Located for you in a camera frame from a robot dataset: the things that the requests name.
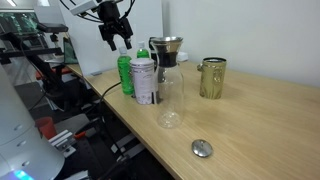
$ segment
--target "gold metal canister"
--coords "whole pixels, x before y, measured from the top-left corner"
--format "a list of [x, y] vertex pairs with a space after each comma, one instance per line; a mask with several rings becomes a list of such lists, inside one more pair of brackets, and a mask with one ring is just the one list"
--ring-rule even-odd
[[200, 96], [208, 99], [219, 99], [222, 94], [227, 60], [219, 57], [204, 58], [198, 65], [201, 71]]

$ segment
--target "glass carafe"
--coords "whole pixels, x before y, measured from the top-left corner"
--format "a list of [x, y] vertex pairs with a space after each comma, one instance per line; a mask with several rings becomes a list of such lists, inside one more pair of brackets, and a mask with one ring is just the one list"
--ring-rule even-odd
[[175, 128], [183, 119], [183, 77], [176, 62], [182, 40], [180, 37], [151, 39], [159, 60], [156, 71], [159, 91], [157, 121], [164, 128]]

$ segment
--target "round metal lid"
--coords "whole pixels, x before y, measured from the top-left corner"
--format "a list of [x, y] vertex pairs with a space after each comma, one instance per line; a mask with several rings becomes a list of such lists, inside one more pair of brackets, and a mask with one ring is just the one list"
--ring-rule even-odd
[[202, 139], [193, 141], [191, 147], [194, 154], [203, 158], [210, 156], [213, 152], [211, 145]]

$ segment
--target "green plastic bottle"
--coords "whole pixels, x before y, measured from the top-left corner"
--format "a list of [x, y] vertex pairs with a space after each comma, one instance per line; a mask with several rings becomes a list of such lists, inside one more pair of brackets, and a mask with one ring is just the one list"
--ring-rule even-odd
[[144, 48], [144, 41], [139, 42], [138, 45], [137, 58], [150, 58], [148, 50]]
[[134, 87], [130, 77], [130, 60], [125, 47], [119, 48], [120, 56], [118, 58], [118, 70], [121, 80], [122, 91], [124, 94], [133, 94]]

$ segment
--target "white can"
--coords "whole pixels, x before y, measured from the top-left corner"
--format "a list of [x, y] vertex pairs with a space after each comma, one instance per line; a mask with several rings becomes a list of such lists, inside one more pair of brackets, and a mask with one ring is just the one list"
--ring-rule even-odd
[[139, 104], [151, 104], [155, 92], [154, 61], [138, 58], [130, 61], [132, 81]]

